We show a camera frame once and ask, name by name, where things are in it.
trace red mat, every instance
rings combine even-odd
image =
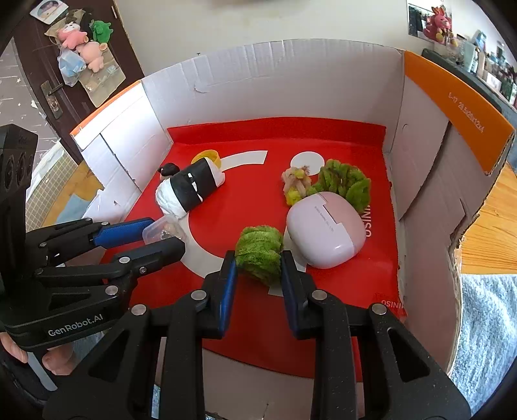
[[[207,251],[224,257],[234,249],[246,226],[268,224],[285,230],[289,208],[282,193],[281,173],[298,153],[313,151],[358,166],[372,179],[372,201],[363,215],[369,237],[353,259],[332,269],[307,267],[316,285],[347,304],[368,307],[386,301],[399,317],[404,316],[398,298],[397,243],[390,182],[382,154],[385,127],[323,118],[265,118],[233,123],[170,128],[174,145],[165,162],[180,168],[206,149],[222,157],[267,150],[264,164],[227,170],[225,183],[203,204],[190,212],[195,240]],[[155,203],[158,175],[148,185],[127,220],[162,216]],[[110,250],[105,260],[119,252]],[[181,263],[142,278],[131,304],[151,307],[169,305],[196,288],[202,278]],[[314,341],[297,341],[288,328],[283,299],[268,295],[258,281],[240,276],[230,328],[221,341],[205,340],[204,347],[277,372],[303,377],[314,375]]]

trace wall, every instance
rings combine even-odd
[[[408,4],[412,4],[412,5],[421,7],[422,9],[432,11],[433,7],[436,7],[436,6],[440,5],[440,1],[435,1],[435,0],[408,0]],[[449,9],[449,6],[450,6],[450,2],[445,3],[445,7],[447,7],[447,10]]]
[[[481,8],[471,0],[453,0],[452,28],[454,32],[465,37],[471,37],[476,30],[482,30],[486,35],[486,51],[495,52],[497,41],[505,43],[501,34]],[[517,68],[517,61],[505,48],[506,61]]]
[[[146,75],[205,53],[253,42],[339,38],[421,53],[407,34],[406,0],[117,0]]]

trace white cardboard wall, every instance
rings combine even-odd
[[[451,245],[457,245],[455,241],[473,220],[503,163],[492,175],[485,175],[465,140],[451,127],[432,171],[402,218],[409,329],[446,370],[452,367],[461,319],[461,285],[454,275]]]
[[[172,145],[145,95],[122,111],[101,134],[140,191],[149,184]]]
[[[142,192],[128,176],[99,134],[83,151],[89,168],[104,186],[88,206],[84,218],[118,223],[131,211]]]
[[[399,219],[427,178],[448,124],[449,118],[431,98],[405,77],[399,124],[390,150]]]
[[[391,144],[403,74],[402,53],[394,48],[297,39],[202,55],[142,83],[165,128],[274,116],[339,118],[383,125]]]
[[[143,97],[145,97],[144,88],[142,84],[139,83],[115,99],[108,106],[101,109],[101,112],[93,117],[91,121],[86,120],[86,124],[79,124],[80,131],[73,136],[77,146],[79,146],[81,150],[85,150],[103,129],[128,107]]]

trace pink earbud case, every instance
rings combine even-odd
[[[316,268],[332,268],[348,261],[366,240],[361,217],[333,192],[314,194],[291,207],[287,231],[307,262]]]

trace plush toy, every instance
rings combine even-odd
[[[82,44],[77,47],[77,52],[87,63],[88,68],[97,73],[101,68],[104,68],[104,57],[102,51],[108,48],[108,44],[99,44],[95,41],[90,41],[87,44]]]
[[[329,159],[320,169],[318,182],[308,188],[307,195],[322,191],[335,192],[361,214],[370,204],[371,184],[371,179],[366,178],[359,168]]]
[[[446,37],[451,37],[452,20],[445,13],[443,7],[433,7],[434,15],[428,19],[423,34],[440,44],[444,44]]]
[[[83,7],[84,14],[79,22],[81,26],[81,31],[86,32],[88,34],[88,39],[94,39],[94,34],[92,32],[92,28],[90,27],[93,24],[94,20],[92,18],[93,9],[90,7]]]
[[[90,28],[92,28],[94,41],[100,43],[108,42],[111,34],[113,33],[113,29],[110,29],[110,26],[111,23],[105,23],[101,20],[93,21],[90,24]]]
[[[173,214],[181,219],[219,188],[225,175],[208,158],[200,159],[179,172],[175,166],[165,164],[162,167],[160,175],[167,179],[156,189],[156,202],[164,215]]]
[[[160,174],[160,181],[163,181],[167,178],[170,178],[173,175],[176,175],[180,171],[177,165],[173,163],[166,163],[158,169],[158,173]]]
[[[244,228],[235,245],[237,267],[258,278],[266,286],[280,281],[280,252],[283,237],[271,226]]]
[[[62,42],[63,48],[74,50],[79,44],[88,42],[86,32],[79,30],[79,25],[75,22],[68,23],[57,31],[57,37]]]
[[[282,180],[284,181],[285,201],[288,206],[294,205],[307,196],[307,189],[311,186],[308,167],[290,167],[282,173]]]

